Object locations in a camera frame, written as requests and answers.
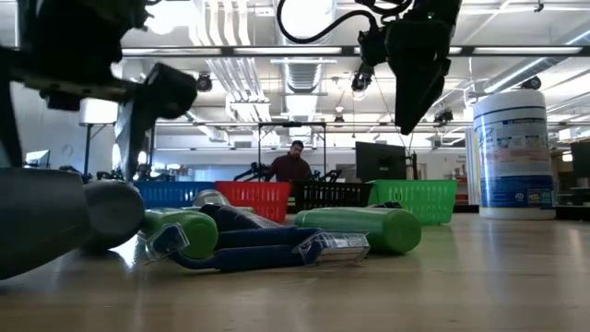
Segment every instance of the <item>desk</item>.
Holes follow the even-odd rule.
[[[361,267],[237,274],[144,267],[127,243],[0,282],[6,332],[587,331],[590,228],[455,215]]]

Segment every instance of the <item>black basket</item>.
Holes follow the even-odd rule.
[[[364,208],[373,184],[298,181],[293,183],[297,212],[313,208]]]

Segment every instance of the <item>dark shirt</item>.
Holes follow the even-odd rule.
[[[293,157],[289,154],[277,157],[270,165],[270,172],[266,180],[270,180],[273,176],[277,176],[277,182],[290,182],[298,180],[307,180],[307,177],[312,169],[307,161],[300,157]]]

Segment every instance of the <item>green basket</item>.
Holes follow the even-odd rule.
[[[451,222],[456,180],[375,180],[369,205],[397,201],[422,225]]]

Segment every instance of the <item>product label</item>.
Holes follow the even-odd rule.
[[[544,118],[476,128],[484,208],[550,208],[553,178]]]

